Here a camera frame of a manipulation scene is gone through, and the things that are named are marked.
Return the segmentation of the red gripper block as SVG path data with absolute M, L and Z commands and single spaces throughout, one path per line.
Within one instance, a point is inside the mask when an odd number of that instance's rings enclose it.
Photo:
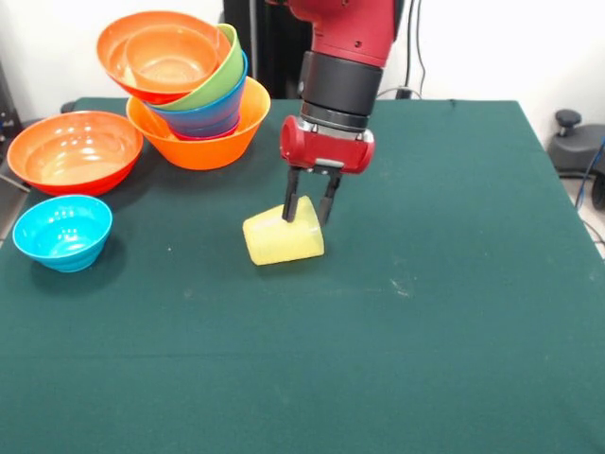
M 370 130 L 349 132 L 309 123 L 301 117 L 285 118 L 280 134 L 280 152 L 289 164 L 282 218 L 292 222 L 298 205 L 300 167 L 327 166 L 344 174 L 363 173 L 373 157 L 375 141 Z M 318 220 L 328 222 L 342 175 L 332 173 L 320 201 Z

